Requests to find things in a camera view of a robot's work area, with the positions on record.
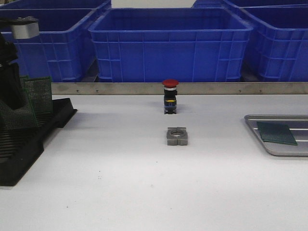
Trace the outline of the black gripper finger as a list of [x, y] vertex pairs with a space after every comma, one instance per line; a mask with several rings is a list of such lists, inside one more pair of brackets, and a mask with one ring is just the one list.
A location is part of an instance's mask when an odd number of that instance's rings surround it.
[[24, 106], [18, 63], [0, 68], [0, 99], [13, 110]]

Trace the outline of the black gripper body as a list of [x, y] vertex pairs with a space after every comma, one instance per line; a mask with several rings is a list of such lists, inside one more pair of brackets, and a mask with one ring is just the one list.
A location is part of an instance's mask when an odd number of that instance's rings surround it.
[[2, 34], [0, 34], [0, 66], [7, 67], [13, 65], [19, 67], [18, 63], [13, 63], [18, 59], [17, 48], [14, 43], [7, 41]]

